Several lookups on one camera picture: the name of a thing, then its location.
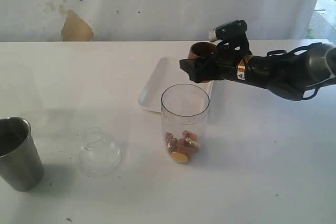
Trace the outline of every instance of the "white tray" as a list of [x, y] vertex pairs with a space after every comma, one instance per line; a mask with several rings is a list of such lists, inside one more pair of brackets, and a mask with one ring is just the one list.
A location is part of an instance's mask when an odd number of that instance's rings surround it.
[[154, 69], [147, 84], [141, 91], [138, 103], [145, 109], [161, 113], [161, 95], [172, 85], [188, 83], [202, 88], [210, 97], [213, 81], [207, 83], [195, 83], [189, 80], [189, 76], [180, 69], [179, 59], [161, 58]]

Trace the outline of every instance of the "stainless steel cup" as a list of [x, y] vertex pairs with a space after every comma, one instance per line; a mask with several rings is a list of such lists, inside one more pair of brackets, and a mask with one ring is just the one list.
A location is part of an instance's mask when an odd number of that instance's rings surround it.
[[0, 176], [15, 190], [26, 191], [43, 174], [30, 124], [22, 118], [0, 119]]

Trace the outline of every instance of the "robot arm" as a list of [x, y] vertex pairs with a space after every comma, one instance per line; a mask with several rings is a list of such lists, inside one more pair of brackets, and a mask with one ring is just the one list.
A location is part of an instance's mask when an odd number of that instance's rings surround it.
[[[309, 100], [321, 87], [336, 84], [336, 47], [315, 43], [290, 52], [277, 50], [266, 57], [249, 50], [244, 20], [237, 20], [212, 30], [210, 41], [191, 47], [192, 57], [180, 60], [180, 67], [190, 80], [231, 80], [264, 89], [293, 101]], [[310, 97], [304, 92], [313, 90]]]

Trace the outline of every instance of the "transparent cup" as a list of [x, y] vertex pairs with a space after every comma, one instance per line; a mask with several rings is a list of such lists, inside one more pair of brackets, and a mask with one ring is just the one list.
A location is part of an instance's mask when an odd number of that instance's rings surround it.
[[186, 164], [202, 149], [209, 96], [192, 84], [167, 88], [161, 97], [164, 145], [179, 164]]

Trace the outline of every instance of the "tabletop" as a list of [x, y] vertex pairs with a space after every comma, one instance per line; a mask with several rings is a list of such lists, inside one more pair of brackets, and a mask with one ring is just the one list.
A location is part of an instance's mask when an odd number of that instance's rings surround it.
[[[316, 41], [250, 46], [262, 56]], [[0, 116], [31, 122], [45, 167], [25, 193], [0, 179], [1, 223], [334, 223], [336, 87], [293, 102], [215, 82], [202, 152], [188, 165], [169, 158], [160, 114], [137, 97], [161, 57], [184, 58], [193, 43], [0, 43]], [[81, 133], [94, 126], [123, 150], [103, 178], [76, 168]]]

